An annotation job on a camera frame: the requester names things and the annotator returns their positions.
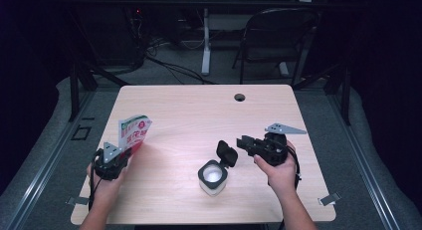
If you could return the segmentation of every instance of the black office chair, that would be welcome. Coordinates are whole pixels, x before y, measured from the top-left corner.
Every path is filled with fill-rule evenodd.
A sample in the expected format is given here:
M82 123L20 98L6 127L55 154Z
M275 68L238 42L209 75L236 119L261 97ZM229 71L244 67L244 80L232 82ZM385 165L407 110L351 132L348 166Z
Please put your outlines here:
M248 21L232 68L241 60L240 84L243 84L245 62L296 62L291 86L295 82L304 48L304 37L317 25L316 11L298 9L267 9Z

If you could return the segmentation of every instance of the black lid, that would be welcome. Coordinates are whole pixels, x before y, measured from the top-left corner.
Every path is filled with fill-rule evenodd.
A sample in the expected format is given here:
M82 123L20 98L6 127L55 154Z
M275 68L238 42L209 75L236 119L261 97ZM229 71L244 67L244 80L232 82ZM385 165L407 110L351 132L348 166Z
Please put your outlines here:
M217 155L221 158L220 164L234 167L238 158L236 150L224 140L220 140L217 146Z

